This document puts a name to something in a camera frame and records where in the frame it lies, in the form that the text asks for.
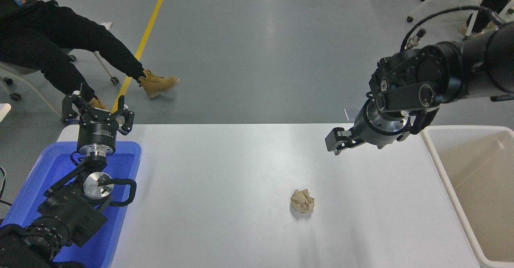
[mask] trash bin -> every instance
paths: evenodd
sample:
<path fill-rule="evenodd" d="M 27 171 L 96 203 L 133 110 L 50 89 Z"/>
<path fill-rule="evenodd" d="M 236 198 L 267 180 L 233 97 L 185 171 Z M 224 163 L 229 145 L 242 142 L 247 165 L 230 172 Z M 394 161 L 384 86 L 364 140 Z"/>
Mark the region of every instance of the trash bin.
<path fill-rule="evenodd" d="M 454 125 L 422 136 L 481 266 L 514 268 L 514 132 Z"/>

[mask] black cable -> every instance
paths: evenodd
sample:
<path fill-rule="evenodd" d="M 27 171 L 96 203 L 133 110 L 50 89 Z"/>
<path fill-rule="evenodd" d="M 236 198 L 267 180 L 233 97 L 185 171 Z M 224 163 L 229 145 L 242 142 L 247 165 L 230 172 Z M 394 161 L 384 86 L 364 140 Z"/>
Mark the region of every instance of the black cable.
<path fill-rule="evenodd" d="M 8 203 L 8 202 L 6 202 L 6 201 L 4 201 L 4 200 L 0 200 L 0 203 L 2 203 L 2 204 L 6 204 L 7 206 L 12 206 L 12 204 L 11 204 L 11 203 Z"/>
<path fill-rule="evenodd" d="M 0 167 L 0 171 L 2 171 L 2 187 L 0 188 L 0 198 L 2 198 L 2 195 L 4 194 L 4 188 L 5 188 L 5 171 L 4 171 L 4 168 Z"/>
<path fill-rule="evenodd" d="M 501 26 L 501 25 L 505 24 L 505 21 L 503 19 L 501 19 L 500 17 L 498 17 L 498 14 L 496 14 L 496 12 L 494 12 L 494 10 L 492 10 L 490 8 L 487 8 L 487 7 L 483 7 L 483 6 L 462 6 L 462 7 L 456 7 L 456 8 L 450 8 L 450 9 L 442 10 L 440 12 L 434 13 L 434 14 L 432 14 L 432 15 L 424 18 L 424 19 L 422 19 L 416 25 L 414 25 L 414 27 L 412 27 L 412 29 L 409 31 L 409 33 L 407 33 L 405 35 L 404 41 L 402 42 L 402 45 L 400 46 L 400 52 L 402 52 L 404 50 L 405 46 L 407 45 L 407 42 L 409 41 L 409 37 L 423 23 L 425 23 L 426 21 L 432 19 L 433 17 L 437 17 L 439 15 L 446 14 L 446 13 L 456 12 L 458 10 L 477 10 L 477 11 L 482 12 L 482 13 L 487 13 L 487 15 L 489 16 L 489 19 L 493 23 L 495 23 L 497 26 Z"/>
<path fill-rule="evenodd" d="M 69 155 L 69 158 L 70 158 L 71 162 L 73 162 L 73 164 L 74 164 L 75 166 L 78 166 L 78 165 L 79 165 L 79 163 L 75 160 L 75 158 L 73 158 L 73 155 L 74 155 L 74 154 L 77 154 L 77 153 L 79 153 L 79 151 L 74 151 L 74 152 L 72 152 L 72 153 Z"/>

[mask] blue bin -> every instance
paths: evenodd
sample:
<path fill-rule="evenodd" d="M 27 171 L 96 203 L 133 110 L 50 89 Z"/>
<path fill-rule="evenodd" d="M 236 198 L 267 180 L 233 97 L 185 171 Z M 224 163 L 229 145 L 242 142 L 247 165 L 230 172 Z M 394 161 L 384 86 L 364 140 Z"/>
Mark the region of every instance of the blue bin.
<path fill-rule="evenodd" d="M 40 216 L 37 207 L 46 200 L 43 196 L 52 184 L 75 169 L 69 155 L 77 149 L 77 142 L 56 142 L 44 149 L 37 159 L 20 193 L 2 223 L 26 227 Z M 132 141 L 116 143 L 116 153 L 108 157 L 104 169 L 112 178 L 135 179 L 141 158 L 141 147 Z M 114 186 L 114 200 L 129 196 L 129 186 Z M 84 246 L 64 247 L 54 261 L 78 261 L 88 268 L 107 268 L 114 257 L 127 206 L 108 207 L 108 218 L 102 228 Z"/>

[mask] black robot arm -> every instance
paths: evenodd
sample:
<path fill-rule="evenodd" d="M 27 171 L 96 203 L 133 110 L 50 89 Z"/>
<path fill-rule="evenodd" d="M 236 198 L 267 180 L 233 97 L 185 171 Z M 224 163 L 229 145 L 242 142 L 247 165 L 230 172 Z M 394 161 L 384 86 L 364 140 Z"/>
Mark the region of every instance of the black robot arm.
<path fill-rule="evenodd" d="M 125 119 L 121 126 L 119 117 Z M 90 106 L 79 92 L 66 95 L 61 120 L 79 124 L 77 150 L 71 154 L 77 167 L 44 192 L 46 200 L 37 208 L 41 216 L 29 226 L 0 228 L 0 267 L 84 267 L 76 262 L 56 264 L 53 259 L 64 246 L 88 242 L 107 221 L 103 211 L 108 206 L 126 206 L 134 200 L 134 180 L 103 172 L 108 156 L 116 151 L 117 132 L 126 135 L 132 130 L 134 113 L 125 107 L 124 97 L 118 99 L 117 112 L 110 113 Z M 75 153 L 83 156 L 79 162 L 72 157 Z M 126 200 L 112 199 L 115 185 L 130 186 Z"/>
<path fill-rule="evenodd" d="M 333 129 L 328 151 L 363 143 L 379 149 L 417 134 L 439 105 L 460 99 L 514 99 L 514 23 L 461 43 L 441 42 L 380 59 L 369 81 L 371 91 L 354 126 Z"/>

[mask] tan boot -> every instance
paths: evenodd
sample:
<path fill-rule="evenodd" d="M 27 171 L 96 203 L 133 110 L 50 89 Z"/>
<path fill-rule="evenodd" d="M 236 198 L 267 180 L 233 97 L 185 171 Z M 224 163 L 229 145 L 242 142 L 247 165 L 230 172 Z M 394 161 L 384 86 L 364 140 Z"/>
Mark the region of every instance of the tan boot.
<path fill-rule="evenodd" d="M 99 108 L 99 109 L 109 111 L 109 109 L 103 104 L 103 102 L 96 99 L 95 97 L 90 101 L 90 105 L 92 108 Z"/>
<path fill-rule="evenodd" d="M 462 35 L 466 36 L 466 33 L 468 32 L 468 26 L 466 25 L 466 23 L 462 24 L 460 27 L 459 27 L 459 33 L 461 33 Z M 471 32 L 469 34 L 469 37 L 470 38 L 473 38 L 473 37 L 477 37 L 479 35 L 482 35 L 483 34 L 483 30 L 479 33 L 475 33 L 475 32 Z"/>
<path fill-rule="evenodd" d="M 143 87 L 148 98 L 154 98 L 161 92 L 170 91 L 180 81 L 180 79 L 175 76 L 170 78 L 155 76 L 148 69 L 143 70 L 143 74 L 145 74 L 146 77 L 141 76 L 139 78 L 139 87 Z"/>

